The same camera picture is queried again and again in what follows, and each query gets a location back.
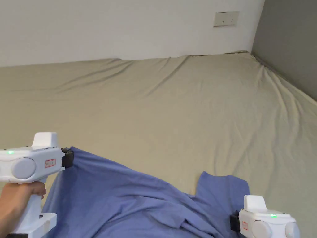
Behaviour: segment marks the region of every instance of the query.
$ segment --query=beige bed sheet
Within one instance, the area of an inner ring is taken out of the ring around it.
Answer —
[[[317,103],[248,53],[0,68],[0,108],[1,148],[56,131],[191,194],[235,175],[315,237]]]

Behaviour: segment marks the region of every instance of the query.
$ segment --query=gray wall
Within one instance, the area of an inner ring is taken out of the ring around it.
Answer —
[[[266,0],[252,53],[317,99],[317,1]]]

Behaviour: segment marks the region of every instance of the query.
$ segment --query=finger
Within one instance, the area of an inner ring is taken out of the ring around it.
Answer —
[[[31,189],[32,194],[37,194],[37,195],[44,195],[45,194],[45,184],[42,182],[33,182],[28,184]]]

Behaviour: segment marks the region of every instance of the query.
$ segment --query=white wall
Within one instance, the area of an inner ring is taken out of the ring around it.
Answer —
[[[264,0],[0,0],[0,66],[251,51]],[[216,12],[240,11],[213,28]]]

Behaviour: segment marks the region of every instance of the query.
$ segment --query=blue fabric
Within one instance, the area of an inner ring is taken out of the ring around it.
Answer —
[[[229,215],[243,208],[246,181],[203,172],[196,195],[111,160],[71,148],[43,212],[57,213],[47,237],[238,237]]]

